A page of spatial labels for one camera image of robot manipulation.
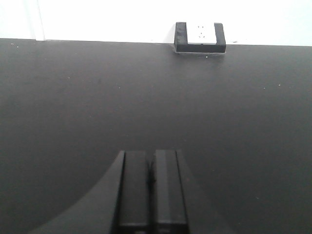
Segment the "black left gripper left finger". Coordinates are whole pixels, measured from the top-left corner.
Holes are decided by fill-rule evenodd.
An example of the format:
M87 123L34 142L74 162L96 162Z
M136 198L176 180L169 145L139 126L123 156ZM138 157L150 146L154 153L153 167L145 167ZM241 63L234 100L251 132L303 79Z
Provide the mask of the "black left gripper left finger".
M149 164L144 151L120 151L121 181L112 234L150 232Z

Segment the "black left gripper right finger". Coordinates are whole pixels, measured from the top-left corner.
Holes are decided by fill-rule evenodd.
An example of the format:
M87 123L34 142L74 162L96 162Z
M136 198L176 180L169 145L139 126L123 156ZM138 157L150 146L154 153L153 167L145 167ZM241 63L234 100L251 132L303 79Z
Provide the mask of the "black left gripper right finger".
M175 150L155 151L152 176L153 233L187 234L188 222Z

